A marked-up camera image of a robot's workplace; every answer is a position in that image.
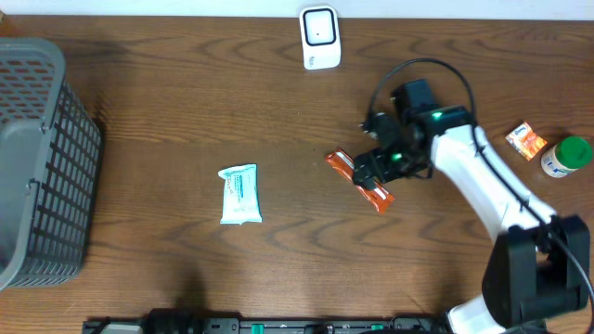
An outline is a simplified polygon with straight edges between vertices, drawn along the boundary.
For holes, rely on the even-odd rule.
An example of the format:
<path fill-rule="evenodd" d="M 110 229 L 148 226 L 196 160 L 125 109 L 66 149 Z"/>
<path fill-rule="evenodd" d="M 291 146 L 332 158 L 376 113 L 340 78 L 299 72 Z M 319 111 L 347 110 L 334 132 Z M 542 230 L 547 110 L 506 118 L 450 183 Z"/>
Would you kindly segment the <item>orange chocolate bar wrapper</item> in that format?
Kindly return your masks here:
<path fill-rule="evenodd" d="M 355 171 L 354 160 L 341 148 L 336 148 L 332 153 L 325 156 L 325 162 L 344 179 L 355 186 L 357 191 L 374 207 L 379 214 L 385 214 L 386 210 L 394 202 L 395 197 L 377 181 L 373 181 L 375 188 L 368 190 L 357 186 L 353 181 Z"/>

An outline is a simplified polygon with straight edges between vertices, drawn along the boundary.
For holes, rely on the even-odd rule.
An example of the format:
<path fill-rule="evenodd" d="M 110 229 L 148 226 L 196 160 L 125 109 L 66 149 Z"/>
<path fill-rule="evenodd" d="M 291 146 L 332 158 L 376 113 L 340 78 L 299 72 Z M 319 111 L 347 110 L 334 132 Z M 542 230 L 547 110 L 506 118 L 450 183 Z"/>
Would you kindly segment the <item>small orange snack packet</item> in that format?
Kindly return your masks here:
<path fill-rule="evenodd" d="M 535 133 L 527 122 L 522 122 L 509 132 L 505 138 L 527 161 L 531 161 L 548 143 L 544 138 Z"/>

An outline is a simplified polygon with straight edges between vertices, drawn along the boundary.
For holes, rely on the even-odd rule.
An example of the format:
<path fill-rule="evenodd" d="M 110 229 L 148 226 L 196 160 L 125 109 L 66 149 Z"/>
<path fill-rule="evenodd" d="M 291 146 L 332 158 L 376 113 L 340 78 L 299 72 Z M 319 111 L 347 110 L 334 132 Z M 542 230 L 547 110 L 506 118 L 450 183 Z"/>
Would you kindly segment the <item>teal wet wipes pack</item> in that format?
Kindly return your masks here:
<path fill-rule="evenodd" d="M 221 225 L 261 223 L 257 186 L 257 165 L 232 166 L 218 172 L 225 180 Z"/>

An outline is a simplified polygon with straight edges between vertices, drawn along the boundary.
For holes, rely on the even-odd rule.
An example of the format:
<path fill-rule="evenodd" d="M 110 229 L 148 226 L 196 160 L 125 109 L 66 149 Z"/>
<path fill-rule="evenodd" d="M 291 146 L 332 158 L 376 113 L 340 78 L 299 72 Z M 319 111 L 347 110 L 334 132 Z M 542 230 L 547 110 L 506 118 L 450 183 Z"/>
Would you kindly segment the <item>green lid jar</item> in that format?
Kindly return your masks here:
<path fill-rule="evenodd" d="M 543 171 L 553 178 L 563 178 L 588 165 L 593 158 L 589 142 L 579 136 L 568 136 L 541 157 Z"/>

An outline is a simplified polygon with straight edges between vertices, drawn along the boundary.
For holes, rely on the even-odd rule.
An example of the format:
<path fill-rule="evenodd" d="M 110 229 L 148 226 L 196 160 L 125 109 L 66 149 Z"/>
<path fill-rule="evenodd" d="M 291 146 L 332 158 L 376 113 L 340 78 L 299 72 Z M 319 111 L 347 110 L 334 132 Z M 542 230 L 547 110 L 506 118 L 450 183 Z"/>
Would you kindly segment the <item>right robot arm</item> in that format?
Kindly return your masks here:
<path fill-rule="evenodd" d="M 473 113 L 462 106 L 397 117 L 372 110 L 361 127 L 380 145 L 355 158 L 356 185 L 374 190 L 437 170 L 491 237 L 479 296 L 446 314 L 452 332 L 508 333 L 592 305 L 586 223 L 539 199 L 493 150 Z"/>

